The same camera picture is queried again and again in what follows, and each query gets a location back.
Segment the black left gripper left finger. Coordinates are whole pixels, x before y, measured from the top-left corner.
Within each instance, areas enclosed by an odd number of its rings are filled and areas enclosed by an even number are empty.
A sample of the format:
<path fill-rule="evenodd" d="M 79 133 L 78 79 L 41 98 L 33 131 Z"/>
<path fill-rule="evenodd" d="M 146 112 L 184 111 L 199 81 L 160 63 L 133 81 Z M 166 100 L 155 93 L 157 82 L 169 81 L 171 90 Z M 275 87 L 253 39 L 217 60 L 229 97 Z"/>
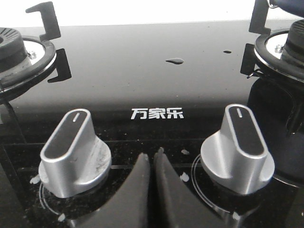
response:
<path fill-rule="evenodd" d="M 71 220 L 72 228 L 146 228 L 150 164 L 141 153 L 119 190 L 100 208 Z"/>

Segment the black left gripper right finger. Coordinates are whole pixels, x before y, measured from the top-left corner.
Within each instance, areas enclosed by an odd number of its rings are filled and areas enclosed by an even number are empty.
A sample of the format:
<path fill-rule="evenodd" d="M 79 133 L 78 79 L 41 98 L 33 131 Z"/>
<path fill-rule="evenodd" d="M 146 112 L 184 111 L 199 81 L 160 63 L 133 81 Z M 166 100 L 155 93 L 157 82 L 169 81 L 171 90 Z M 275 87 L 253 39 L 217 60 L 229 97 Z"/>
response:
<path fill-rule="evenodd" d="M 213 210 L 186 187 L 161 147 L 154 155 L 154 170 L 162 217 L 168 228 L 227 228 Z"/>

